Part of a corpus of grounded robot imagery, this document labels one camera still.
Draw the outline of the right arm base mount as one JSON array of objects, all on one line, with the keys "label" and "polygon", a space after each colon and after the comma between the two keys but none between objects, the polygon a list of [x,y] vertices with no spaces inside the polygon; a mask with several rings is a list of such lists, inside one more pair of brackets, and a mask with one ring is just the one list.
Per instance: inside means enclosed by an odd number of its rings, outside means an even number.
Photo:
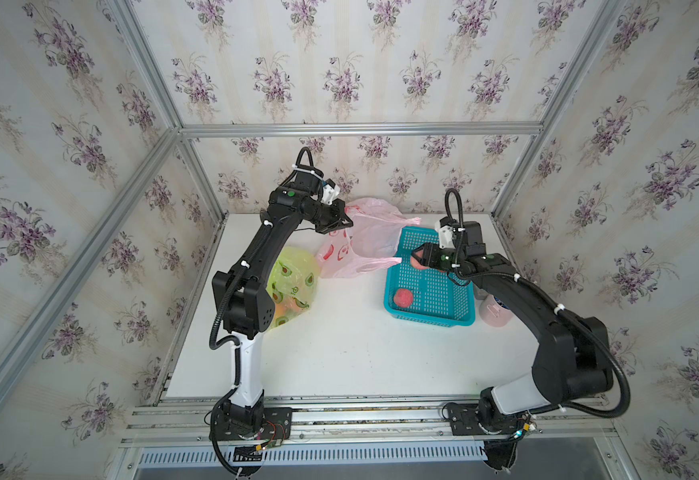
[{"label": "right arm base mount", "polygon": [[485,399],[475,404],[446,403],[441,417],[449,422],[453,436],[489,436],[483,440],[483,463],[497,472],[507,473],[515,466],[519,442],[535,430],[529,413],[505,415]]}]

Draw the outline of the cup of coloured pens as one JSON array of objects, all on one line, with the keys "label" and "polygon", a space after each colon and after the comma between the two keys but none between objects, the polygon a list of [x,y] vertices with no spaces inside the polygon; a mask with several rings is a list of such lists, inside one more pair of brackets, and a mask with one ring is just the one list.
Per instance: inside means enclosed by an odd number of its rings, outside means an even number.
[{"label": "cup of coloured pens", "polygon": [[479,317],[493,328],[503,328],[513,319],[513,312],[499,299],[488,295],[479,306]]}]

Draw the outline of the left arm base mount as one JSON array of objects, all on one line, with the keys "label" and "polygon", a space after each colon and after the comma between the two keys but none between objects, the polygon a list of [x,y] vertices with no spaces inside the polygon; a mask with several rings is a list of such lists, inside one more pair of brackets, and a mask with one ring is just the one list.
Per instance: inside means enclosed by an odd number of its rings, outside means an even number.
[{"label": "left arm base mount", "polygon": [[253,423],[235,419],[232,412],[213,409],[204,417],[209,440],[219,464],[233,476],[257,473],[265,454],[280,448],[291,437],[294,410],[265,407],[253,416]]}]

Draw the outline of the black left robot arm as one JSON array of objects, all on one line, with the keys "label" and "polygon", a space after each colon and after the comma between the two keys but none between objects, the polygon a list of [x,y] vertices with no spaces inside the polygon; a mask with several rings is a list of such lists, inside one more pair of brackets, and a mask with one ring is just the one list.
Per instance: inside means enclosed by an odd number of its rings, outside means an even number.
[{"label": "black left robot arm", "polygon": [[269,428],[262,382],[264,333],[276,315],[267,292],[276,261],[304,222],[327,235],[353,226],[340,188],[315,166],[313,152],[299,151],[292,173],[271,193],[260,228],[229,271],[212,280],[217,314],[210,332],[213,350],[233,346],[233,386],[208,417],[213,442],[256,439]]}]

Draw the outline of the pink plastic bag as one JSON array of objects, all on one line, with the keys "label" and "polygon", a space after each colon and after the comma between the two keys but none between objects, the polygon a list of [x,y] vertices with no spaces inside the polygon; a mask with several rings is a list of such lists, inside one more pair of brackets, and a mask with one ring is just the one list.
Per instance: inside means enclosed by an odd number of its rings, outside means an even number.
[{"label": "pink plastic bag", "polygon": [[399,265],[395,254],[403,228],[421,225],[421,218],[407,217],[377,198],[349,202],[346,213],[353,226],[328,234],[316,254],[323,279],[355,278]]}]

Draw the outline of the teal plastic basket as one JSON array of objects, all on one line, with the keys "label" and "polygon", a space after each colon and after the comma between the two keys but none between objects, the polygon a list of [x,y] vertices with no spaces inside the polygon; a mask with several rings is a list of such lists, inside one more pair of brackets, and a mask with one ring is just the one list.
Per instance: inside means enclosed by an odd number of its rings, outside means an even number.
[{"label": "teal plastic basket", "polygon": [[[401,262],[387,270],[383,307],[401,320],[445,328],[473,325],[475,295],[471,286],[457,286],[443,272],[419,270],[411,265],[411,252],[429,242],[437,244],[433,229],[405,226],[401,230],[395,254]],[[411,306],[395,304],[395,294],[401,289],[413,294]]]}]

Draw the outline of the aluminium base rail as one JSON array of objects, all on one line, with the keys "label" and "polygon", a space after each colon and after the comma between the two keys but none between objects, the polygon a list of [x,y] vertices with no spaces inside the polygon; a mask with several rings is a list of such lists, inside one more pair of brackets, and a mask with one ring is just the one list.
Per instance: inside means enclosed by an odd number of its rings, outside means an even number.
[{"label": "aluminium base rail", "polygon": [[[529,432],[511,426],[506,434],[487,434],[473,421],[469,396],[271,397],[266,404],[270,447],[257,467],[345,463],[409,463],[419,460],[481,461],[485,448],[515,440],[517,453],[541,440],[589,439],[597,464],[609,479],[639,474],[613,422],[581,413],[537,416]],[[134,479],[149,467],[216,467],[211,442],[211,398],[177,398],[136,407],[109,479]]]}]

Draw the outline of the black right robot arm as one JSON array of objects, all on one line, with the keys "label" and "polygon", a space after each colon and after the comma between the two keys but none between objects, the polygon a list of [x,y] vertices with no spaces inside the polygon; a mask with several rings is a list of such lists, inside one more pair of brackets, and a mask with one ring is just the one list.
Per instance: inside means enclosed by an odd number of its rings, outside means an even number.
[{"label": "black right robot arm", "polygon": [[473,285],[495,297],[537,340],[528,374],[481,392],[475,408],[481,430],[507,434],[531,416],[563,408],[605,419],[629,410],[631,386],[611,353],[605,324],[555,301],[505,256],[487,251],[481,224],[465,219],[461,194],[453,187],[445,192],[437,234],[437,242],[413,250],[413,260],[445,273],[457,286]]}]

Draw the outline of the pink peach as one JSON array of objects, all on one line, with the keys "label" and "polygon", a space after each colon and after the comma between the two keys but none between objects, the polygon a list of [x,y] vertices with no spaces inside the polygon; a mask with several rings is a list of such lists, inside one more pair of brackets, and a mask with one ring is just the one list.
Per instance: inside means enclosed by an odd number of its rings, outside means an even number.
[{"label": "pink peach", "polygon": [[393,305],[395,308],[406,310],[415,304],[415,293],[409,289],[399,288],[393,294]]},{"label": "pink peach", "polygon": [[411,258],[409,258],[409,263],[411,263],[411,267],[413,267],[417,270],[429,269],[429,266],[427,266],[427,264],[421,262],[421,260],[417,259],[417,257],[415,257],[415,256],[411,256]]}]

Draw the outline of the yellow-green plastic bag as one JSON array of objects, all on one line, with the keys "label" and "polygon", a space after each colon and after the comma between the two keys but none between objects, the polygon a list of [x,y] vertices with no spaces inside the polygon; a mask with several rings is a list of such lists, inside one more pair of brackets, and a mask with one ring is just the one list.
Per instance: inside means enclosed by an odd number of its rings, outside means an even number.
[{"label": "yellow-green plastic bag", "polygon": [[271,329],[311,309],[317,295],[321,265],[308,250],[286,246],[271,271],[267,292],[275,302]]}]

